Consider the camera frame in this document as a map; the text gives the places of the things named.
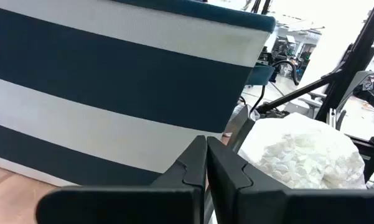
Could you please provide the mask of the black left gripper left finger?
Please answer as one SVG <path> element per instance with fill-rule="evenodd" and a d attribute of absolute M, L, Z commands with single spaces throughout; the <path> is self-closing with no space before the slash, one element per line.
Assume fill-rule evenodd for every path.
<path fill-rule="evenodd" d="M 62 187 L 42 197 L 38 224 L 202 224 L 207 140 L 197 136 L 151 185 Z"/>

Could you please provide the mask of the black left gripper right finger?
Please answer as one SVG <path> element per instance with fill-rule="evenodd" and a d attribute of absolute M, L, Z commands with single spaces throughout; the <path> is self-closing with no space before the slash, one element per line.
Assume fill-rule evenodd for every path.
<path fill-rule="evenodd" d="M 291 189 L 215 137 L 207 144 L 218 224 L 374 224 L 374 190 Z"/>

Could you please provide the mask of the white textured cloth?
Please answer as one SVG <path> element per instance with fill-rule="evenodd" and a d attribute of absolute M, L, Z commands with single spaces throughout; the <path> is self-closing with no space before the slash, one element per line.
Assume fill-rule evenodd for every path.
<path fill-rule="evenodd" d="M 299 113 L 259 119 L 239 156 L 293 189 L 365 189 L 365 163 L 344 133 Z"/>

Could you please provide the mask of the navy white striped fabric basket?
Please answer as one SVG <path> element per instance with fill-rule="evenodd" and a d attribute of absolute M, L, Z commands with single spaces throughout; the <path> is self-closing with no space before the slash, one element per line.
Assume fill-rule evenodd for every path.
<path fill-rule="evenodd" d="M 222 136 L 275 25 L 196 0 L 0 0 L 0 167 L 150 184 Z"/>

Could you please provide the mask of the black metal rig frame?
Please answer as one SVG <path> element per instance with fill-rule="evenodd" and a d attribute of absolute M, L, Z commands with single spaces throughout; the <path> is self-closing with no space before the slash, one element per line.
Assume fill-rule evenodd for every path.
<path fill-rule="evenodd" d="M 372 9 L 365 25 L 361 29 L 351 52 L 346 61 L 338 65 L 334 71 L 321 77 L 321 79 L 307 86 L 287 94 L 270 103 L 257 107 L 259 113 L 265 113 L 275 107 L 294 100 L 312 90 L 329 84 L 330 92 L 315 117 L 316 120 L 326 122 L 331 109 L 335 109 L 341 102 L 348 86 L 353 81 L 353 76 L 363 68 L 365 60 L 369 58 L 370 49 L 374 42 L 374 8 Z"/>

